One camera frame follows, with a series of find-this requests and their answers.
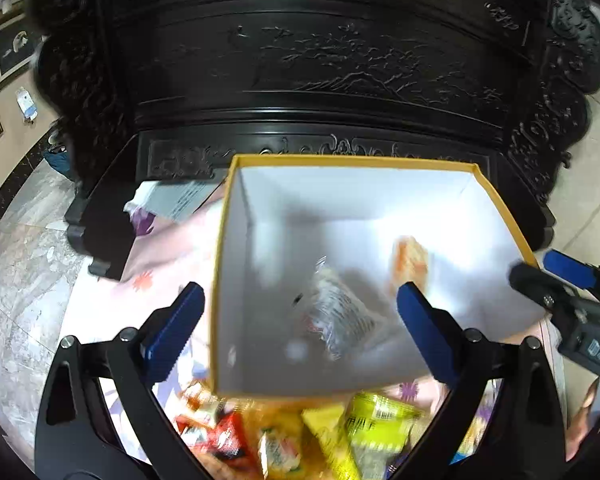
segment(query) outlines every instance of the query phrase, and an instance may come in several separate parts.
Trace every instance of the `candy wrapper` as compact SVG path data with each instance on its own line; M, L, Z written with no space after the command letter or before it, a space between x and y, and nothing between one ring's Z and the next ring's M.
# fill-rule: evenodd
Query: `candy wrapper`
M427 250L417 243L413 236L399 238L394 245L389 295L395 298L398 289L407 282L413 282L424 294L428 272L429 253Z
M210 454L233 469L244 472L255 469L238 412L225 415L212 430L189 426L183 431L182 439L192 451Z
M194 380L181 394L180 415L175 421L179 425L201 425L213 429L218 420L232 409L233 405L214 396L204 381Z
M347 417L347 435L363 480L384 479L389 460L404 447L422 412L376 394L357 394Z
M316 266L309 293L301 294L294 303L305 328L320 335L332 360L361 349L384 325L384 318L371 312L342 283L325 258Z
M344 410L345 405L341 403L314 410L304 410L302 420L318 439L335 479L360 480L360 474L344 430Z

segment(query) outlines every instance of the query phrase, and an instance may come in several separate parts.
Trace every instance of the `orange snack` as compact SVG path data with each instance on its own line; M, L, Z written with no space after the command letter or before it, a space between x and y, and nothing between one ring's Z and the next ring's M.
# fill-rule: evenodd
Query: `orange snack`
M398 289L407 282L413 282L425 293L427 272L429 270L429 253L417 243L413 236L399 238L394 245L394 256L391 265L390 294L395 298Z

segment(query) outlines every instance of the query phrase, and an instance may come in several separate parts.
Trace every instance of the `marble floor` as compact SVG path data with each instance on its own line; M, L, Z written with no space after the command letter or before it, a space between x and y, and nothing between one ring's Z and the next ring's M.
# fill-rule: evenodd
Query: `marble floor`
M43 160L0 221L0 424L29 465L46 372L84 260L64 232L73 197L74 184Z
M600 19L600 9L594 12ZM590 131L570 150L572 167L560 171L549 206L557 218L553 247L600 265L600 92L587 99ZM72 290L96 283L66 242L62 216L73 196L73 184L43 161L0 221L0 424L29 465L38 403ZM564 370L573 414L594 377L567 360Z

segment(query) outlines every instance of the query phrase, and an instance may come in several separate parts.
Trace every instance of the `carved wood panel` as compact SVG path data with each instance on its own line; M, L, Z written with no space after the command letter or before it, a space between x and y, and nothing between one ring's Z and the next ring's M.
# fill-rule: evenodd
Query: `carved wood panel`
M133 233L107 211L122 211L136 169L140 179L204 177L235 152L474 162L532 247L545 246L544 203L586 133L584 92L600 86L600 24L584 0L29 7L48 35L36 83L62 115L82 181L68 236L113 279Z

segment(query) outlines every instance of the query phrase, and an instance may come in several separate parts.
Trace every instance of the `wall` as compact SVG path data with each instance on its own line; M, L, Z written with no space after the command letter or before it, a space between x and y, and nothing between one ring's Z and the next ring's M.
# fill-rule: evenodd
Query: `wall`
M16 101L16 91L26 88L38 108L33 124L25 124ZM0 90L0 218L22 184L42 160L46 131L57 117L33 84L31 72L25 72Z

